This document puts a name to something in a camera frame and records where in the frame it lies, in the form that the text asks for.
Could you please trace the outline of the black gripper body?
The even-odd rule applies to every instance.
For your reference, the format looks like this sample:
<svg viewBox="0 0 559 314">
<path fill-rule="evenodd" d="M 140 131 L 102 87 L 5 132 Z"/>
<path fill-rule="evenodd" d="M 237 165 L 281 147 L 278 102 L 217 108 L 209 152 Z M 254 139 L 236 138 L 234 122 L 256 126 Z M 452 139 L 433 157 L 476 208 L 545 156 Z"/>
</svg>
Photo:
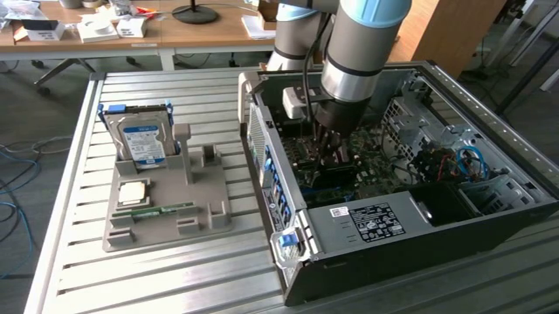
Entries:
<svg viewBox="0 0 559 314">
<path fill-rule="evenodd" d="M 333 131 L 340 136 L 349 136 L 357 128 L 368 106 L 368 99 L 345 103 L 337 100 L 318 102 L 314 119 L 318 133 Z"/>
</svg>

